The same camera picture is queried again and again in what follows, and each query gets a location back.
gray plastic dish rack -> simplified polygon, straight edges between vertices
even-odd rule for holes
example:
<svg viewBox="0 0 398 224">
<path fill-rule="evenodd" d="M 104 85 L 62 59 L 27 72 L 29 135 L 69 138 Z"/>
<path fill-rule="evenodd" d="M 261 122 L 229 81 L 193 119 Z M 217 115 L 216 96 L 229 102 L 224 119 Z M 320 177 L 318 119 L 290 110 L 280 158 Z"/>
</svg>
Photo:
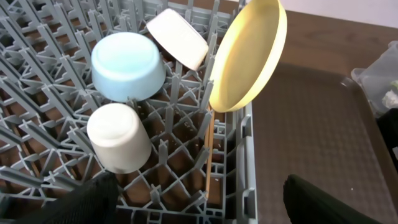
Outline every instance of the gray plastic dish rack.
<svg viewBox="0 0 398 224">
<path fill-rule="evenodd" d="M 212 116 L 206 107 L 216 40 L 244 1 L 232 14 L 218 12 L 219 5 L 216 0 L 207 10 L 193 7 L 193 0 L 188 5 L 168 0 L 0 1 L 0 223 L 18 218 L 7 215 L 17 202 L 22 202 L 21 210 L 29 202 L 40 208 L 57 199 L 54 192 L 71 191 L 106 171 L 86 135 L 90 113 L 110 102 L 91 83 L 92 47 L 115 32 L 147 35 L 146 22 L 167 7 L 208 41 L 209 52 L 197 72 L 165 59 L 167 78 L 157 97 L 127 103 L 151 137 L 155 163 L 120 185 L 117 211 L 130 211 L 131 221 L 145 215 L 146 223 L 162 223 L 166 216 L 192 223 L 257 223 L 251 104 L 216 113 L 213 158 L 218 159 L 211 163 L 211 186 L 220 184 L 219 204 L 210 203 L 214 192 L 205 197 L 204 185 L 195 189 L 185 181 L 194 172 L 206 177 L 210 153 L 201 139 Z M 189 138 L 176 131 L 181 127 L 191 133 Z M 189 169 L 174 166 L 177 154 L 192 164 Z M 172 181 L 156 184 L 148 178 L 159 167 Z M 150 198 L 142 205 L 126 199 L 138 182 Z M 169 206 L 166 199 L 176 186 L 185 197 L 183 208 Z"/>
</svg>

chopstick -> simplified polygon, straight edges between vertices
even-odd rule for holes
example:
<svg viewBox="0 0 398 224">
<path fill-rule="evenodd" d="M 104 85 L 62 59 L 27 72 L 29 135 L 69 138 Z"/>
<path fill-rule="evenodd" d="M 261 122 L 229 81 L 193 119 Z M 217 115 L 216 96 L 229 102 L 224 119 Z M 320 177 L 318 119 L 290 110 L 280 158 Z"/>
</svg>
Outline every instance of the chopstick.
<svg viewBox="0 0 398 224">
<path fill-rule="evenodd" d="M 209 191 L 210 191 L 211 158 L 213 157 L 214 118 L 215 118 L 215 112 L 213 110 L 211 114 L 211 121 L 209 127 L 206 130 L 206 135 L 205 135 L 205 147 L 209 149 L 209 158 L 207 159 L 207 168 L 206 168 L 206 198 L 209 198 Z"/>
</svg>

light blue bowl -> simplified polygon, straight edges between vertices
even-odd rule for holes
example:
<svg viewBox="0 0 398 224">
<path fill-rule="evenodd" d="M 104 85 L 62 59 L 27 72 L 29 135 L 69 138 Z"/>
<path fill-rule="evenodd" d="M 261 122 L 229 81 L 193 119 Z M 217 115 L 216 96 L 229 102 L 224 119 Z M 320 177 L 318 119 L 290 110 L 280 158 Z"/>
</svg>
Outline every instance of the light blue bowl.
<svg viewBox="0 0 398 224">
<path fill-rule="evenodd" d="M 95 88 L 117 102 L 148 99 L 166 78 L 156 45 L 147 37 L 120 32 L 100 40 L 91 54 Z"/>
</svg>

yellow plate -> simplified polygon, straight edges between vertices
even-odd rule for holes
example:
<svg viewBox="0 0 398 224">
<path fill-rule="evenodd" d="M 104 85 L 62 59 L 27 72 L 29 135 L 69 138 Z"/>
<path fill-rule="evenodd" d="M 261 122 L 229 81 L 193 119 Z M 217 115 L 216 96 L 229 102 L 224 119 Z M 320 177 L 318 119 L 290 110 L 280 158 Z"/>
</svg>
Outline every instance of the yellow plate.
<svg viewBox="0 0 398 224">
<path fill-rule="evenodd" d="M 282 53 L 286 12 L 278 0 L 252 0 L 235 18 L 217 51 L 211 107 L 220 113 L 246 106 L 264 88 Z"/>
</svg>

white wall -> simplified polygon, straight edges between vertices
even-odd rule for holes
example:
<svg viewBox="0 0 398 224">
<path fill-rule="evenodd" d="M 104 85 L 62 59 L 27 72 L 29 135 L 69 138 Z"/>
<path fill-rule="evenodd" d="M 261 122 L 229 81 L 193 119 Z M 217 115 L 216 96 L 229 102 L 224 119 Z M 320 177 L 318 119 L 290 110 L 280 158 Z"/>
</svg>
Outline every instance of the white wall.
<svg viewBox="0 0 398 224">
<path fill-rule="evenodd" d="M 398 0 L 280 1 L 290 11 L 398 28 Z"/>
</svg>

